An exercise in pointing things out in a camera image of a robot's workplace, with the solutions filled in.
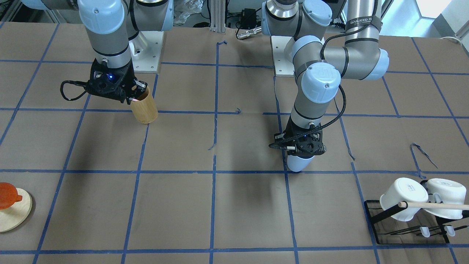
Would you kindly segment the light blue plastic cup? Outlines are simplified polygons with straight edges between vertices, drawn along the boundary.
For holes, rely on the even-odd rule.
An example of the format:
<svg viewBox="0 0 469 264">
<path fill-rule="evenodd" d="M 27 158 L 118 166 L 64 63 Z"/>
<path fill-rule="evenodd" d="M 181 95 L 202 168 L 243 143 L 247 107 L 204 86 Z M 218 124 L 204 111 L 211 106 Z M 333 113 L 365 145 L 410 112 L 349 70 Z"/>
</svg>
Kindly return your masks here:
<svg viewBox="0 0 469 264">
<path fill-rule="evenodd" d="M 310 165 L 315 156 L 300 157 L 295 155 L 288 155 L 287 167 L 292 172 L 300 172 Z"/>
</svg>

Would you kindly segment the orange cup on coaster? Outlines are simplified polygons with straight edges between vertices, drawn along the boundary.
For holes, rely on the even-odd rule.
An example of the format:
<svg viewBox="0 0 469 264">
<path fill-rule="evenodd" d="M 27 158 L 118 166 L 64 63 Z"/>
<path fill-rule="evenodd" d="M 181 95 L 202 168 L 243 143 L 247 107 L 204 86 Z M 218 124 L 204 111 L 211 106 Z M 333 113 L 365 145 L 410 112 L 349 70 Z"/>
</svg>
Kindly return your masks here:
<svg viewBox="0 0 469 264">
<path fill-rule="evenodd" d="M 22 195 L 18 194 L 14 185 L 7 182 L 0 183 L 0 209 L 7 209 L 21 201 Z"/>
</svg>

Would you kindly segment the bamboo cylinder holder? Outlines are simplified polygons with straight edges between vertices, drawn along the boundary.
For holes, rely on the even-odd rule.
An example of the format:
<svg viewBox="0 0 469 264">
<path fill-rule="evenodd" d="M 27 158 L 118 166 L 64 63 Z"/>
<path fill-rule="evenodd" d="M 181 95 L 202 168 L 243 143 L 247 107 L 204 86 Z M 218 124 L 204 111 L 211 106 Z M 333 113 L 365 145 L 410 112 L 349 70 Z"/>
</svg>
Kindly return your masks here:
<svg viewBox="0 0 469 264">
<path fill-rule="evenodd" d="M 132 99 L 130 104 L 132 113 L 137 121 L 147 125 L 154 122 L 159 115 L 155 100 L 151 94 L 151 87 L 137 99 Z"/>
</svg>

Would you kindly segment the white mug lower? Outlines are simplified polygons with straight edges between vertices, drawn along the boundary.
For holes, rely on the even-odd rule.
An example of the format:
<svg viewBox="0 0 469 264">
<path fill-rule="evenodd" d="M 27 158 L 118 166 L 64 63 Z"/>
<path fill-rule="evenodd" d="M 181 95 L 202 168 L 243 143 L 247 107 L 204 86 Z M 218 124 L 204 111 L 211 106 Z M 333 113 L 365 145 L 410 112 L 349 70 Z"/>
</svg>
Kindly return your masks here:
<svg viewBox="0 0 469 264">
<path fill-rule="evenodd" d="M 396 179 L 387 192 L 381 195 L 380 205 L 383 210 L 397 205 L 399 202 L 427 202 L 427 190 L 417 181 L 401 177 Z"/>
</svg>

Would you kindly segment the white mug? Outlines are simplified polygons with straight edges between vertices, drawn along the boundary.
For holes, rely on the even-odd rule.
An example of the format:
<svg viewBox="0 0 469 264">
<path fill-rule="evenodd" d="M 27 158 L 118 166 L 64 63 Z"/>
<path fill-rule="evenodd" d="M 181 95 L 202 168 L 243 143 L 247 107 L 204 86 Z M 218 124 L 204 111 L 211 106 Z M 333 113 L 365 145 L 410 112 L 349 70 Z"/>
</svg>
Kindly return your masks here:
<svg viewBox="0 0 469 264">
<path fill-rule="evenodd" d="M 383 210 L 397 205 L 399 202 L 427 202 L 427 190 L 417 181 L 401 177 L 396 179 L 387 192 L 381 195 L 380 205 Z"/>
<path fill-rule="evenodd" d="M 464 204 L 467 189 L 459 182 L 449 179 L 433 178 L 426 183 L 429 202 L 444 204 Z M 461 209 L 425 209 L 425 211 L 445 219 L 462 219 Z"/>
</svg>

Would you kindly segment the white mug upper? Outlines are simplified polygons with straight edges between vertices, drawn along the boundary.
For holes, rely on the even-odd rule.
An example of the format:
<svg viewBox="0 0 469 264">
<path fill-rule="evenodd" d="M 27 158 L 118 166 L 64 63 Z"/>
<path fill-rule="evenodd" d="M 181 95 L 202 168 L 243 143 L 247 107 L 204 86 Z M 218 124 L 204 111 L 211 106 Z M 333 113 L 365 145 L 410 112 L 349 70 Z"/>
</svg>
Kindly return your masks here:
<svg viewBox="0 0 469 264">
<path fill-rule="evenodd" d="M 467 189 L 459 182 L 449 179 L 433 178 L 426 183 L 429 202 L 444 204 L 464 204 Z M 425 211 L 445 219 L 462 219 L 461 209 L 425 209 Z"/>
</svg>

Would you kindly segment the round wooden coaster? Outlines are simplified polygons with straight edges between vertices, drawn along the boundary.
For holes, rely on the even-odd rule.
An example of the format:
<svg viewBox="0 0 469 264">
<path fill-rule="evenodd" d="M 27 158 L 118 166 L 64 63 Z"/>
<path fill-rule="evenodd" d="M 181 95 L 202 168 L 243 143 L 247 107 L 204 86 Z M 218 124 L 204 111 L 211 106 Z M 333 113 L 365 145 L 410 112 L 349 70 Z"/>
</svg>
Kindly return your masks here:
<svg viewBox="0 0 469 264">
<path fill-rule="evenodd" d="M 0 210 L 0 232 L 8 232 L 18 227 L 27 219 L 32 210 L 33 199 L 31 195 L 21 188 L 17 188 L 17 192 L 22 196 L 22 200 Z"/>
</svg>

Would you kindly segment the aluminium frame post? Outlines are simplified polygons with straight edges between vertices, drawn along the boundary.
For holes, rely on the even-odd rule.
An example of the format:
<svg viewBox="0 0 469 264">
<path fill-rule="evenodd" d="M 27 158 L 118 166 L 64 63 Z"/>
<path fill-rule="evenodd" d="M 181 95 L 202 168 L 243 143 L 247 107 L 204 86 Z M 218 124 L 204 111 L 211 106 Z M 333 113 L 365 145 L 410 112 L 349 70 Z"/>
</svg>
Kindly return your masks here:
<svg viewBox="0 0 469 264">
<path fill-rule="evenodd" d="M 227 0 L 208 0 L 207 1 L 211 32 L 219 34 L 226 33 L 226 6 Z"/>
</svg>

